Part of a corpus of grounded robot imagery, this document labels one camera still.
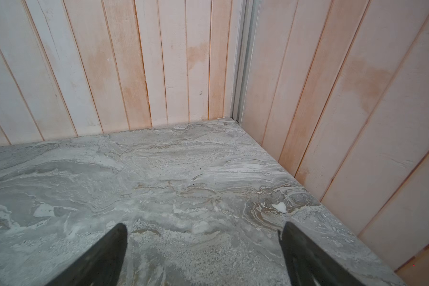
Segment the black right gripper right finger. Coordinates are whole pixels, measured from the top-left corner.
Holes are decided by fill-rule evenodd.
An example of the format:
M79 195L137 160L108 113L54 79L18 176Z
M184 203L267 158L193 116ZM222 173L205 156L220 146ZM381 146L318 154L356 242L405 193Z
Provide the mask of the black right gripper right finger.
M292 222L278 231L293 286L361 286L354 277Z

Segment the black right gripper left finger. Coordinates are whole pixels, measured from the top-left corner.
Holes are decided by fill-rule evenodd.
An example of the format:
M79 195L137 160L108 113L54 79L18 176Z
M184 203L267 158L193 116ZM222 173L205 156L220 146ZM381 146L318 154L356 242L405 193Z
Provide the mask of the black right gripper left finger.
M47 284L49 286L116 286L127 246L127 227L119 223Z

